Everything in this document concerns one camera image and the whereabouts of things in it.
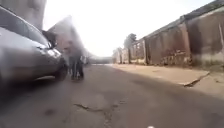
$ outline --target car door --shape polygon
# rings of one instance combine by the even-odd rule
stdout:
[[[3,75],[7,78],[28,79],[33,75],[33,48],[27,38],[28,28],[25,22],[0,8],[0,50],[4,53],[1,61]]]

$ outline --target sky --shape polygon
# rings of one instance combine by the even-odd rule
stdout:
[[[71,15],[92,54],[111,56],[130,33],[142,38],[213,0],[47,0],[43,29]]]

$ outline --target silver car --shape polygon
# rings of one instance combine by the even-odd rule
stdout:
[[[53,75],[63,79],[67,67],[55,41],[0,7],[0,83]]]

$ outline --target alley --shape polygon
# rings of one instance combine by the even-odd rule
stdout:
[[[0,128],[221,128],[221,99],[107,65],[86,78],[43,79],[1,94]]]

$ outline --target car window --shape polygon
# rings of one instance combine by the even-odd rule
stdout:
[[[3,8],[0,8],[0,27],[11,32],[15,32],[21,36],[28,37],[28,28],[26,23],[15,15],[9,13]]]
[[[29,29],[29,38],[33,41],[36,41],[40,44],[43,44],[47,47],[49,47],[48,45],[48,41],[45,39],[45,37],[42,35],[42,33],[40,33],[40,31],[38,29],[36,29],[35,27],[28,25],[28,29]]]

